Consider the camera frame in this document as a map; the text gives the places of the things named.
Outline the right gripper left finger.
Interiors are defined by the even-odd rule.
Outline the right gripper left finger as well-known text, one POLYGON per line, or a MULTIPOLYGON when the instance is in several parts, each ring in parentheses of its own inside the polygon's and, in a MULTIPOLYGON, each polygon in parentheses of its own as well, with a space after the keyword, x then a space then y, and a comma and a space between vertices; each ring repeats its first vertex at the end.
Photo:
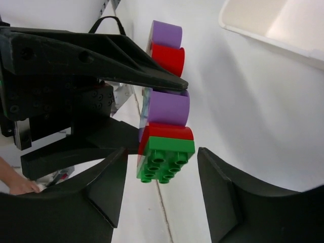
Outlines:
POLYGON ((1 193, 1 242, 111 242, 127 164, 120 148, 41 193, 1 193))

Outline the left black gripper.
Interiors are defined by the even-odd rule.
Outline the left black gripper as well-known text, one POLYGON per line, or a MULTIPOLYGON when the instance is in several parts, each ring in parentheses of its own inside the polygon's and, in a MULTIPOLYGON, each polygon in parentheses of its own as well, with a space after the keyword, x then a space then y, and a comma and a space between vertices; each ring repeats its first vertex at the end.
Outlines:
MULTIPOLYGON (((83 75, 161 90, 188 88, 187 81, 163 69, 120 34, 2 26, 1 59, 3 67, 16 75, 83 75)), ((110 116, 113 102, 113 87, 94 79, 2 79, 1 145, 14 143, 18 136, 18 147, 24 150, 58 131, 91 124, 21 156, 22 173, 30 180, 106 158, 120 148, 137 154, 139 129, 103 119, 110 116)))

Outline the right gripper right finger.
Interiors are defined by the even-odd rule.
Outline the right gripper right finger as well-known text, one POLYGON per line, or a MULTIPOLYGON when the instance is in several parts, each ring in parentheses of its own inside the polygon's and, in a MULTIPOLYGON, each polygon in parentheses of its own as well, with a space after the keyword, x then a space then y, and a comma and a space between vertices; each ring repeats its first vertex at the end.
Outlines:
POLYGON ((212 242, 323 242, 323 186, 281 188, 203 147, 197 162, 212 242))

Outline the purple lego brick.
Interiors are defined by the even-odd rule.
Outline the purple lego brick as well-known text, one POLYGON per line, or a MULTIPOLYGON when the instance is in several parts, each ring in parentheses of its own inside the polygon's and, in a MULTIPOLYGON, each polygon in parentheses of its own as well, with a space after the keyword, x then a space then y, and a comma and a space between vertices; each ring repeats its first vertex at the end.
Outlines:
POLYGON ((174 49, 180 49, 182 42, 182 27, 153 20, 146 52, 150 55, 152 45, 157 44, 160 46, 166 46, 174 49))
POLYGON ((139 124, 139 139, 142 138, 147 123, 184 126, 187 124, 190 110, 188 91, 143 90, 143 105, 139 124))

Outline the purple lego top brick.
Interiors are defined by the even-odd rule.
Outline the purple lego top brick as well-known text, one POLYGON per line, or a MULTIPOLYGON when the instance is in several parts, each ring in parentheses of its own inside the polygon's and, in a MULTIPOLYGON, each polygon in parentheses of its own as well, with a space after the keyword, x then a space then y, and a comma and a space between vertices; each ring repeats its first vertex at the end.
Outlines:
POLYGON ((182 42, 182 27, 153 20, 146 52, 150 55, 152 45, 157 44, 160 46, 166 46, 174 49, 180 49, 182 42))

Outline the red lego brick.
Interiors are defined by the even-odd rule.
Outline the red lego brick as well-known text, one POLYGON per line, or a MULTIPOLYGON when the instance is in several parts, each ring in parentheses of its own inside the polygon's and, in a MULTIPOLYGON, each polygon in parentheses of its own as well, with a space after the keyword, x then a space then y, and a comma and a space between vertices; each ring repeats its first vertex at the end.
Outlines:
POLYGON ((189 127, 160 123, 147 123, 142 131, 138 154, 142 155, 150 137, 194 140, 193 132, 189 127))
POLYGON ((151 57, 162 68, 180 77, 185 63, 185 49, 151 44, 151 57))

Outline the green lego end brick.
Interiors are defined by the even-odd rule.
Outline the green lego end brick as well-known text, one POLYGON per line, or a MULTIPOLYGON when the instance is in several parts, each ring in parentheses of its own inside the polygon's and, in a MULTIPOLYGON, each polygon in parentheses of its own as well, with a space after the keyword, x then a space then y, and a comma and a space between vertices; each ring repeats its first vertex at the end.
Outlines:
POLYGON ((194 154, 193 140, 149 137, 144 150, 138 152, 136 177, 142 183, 168 184, 194 154))

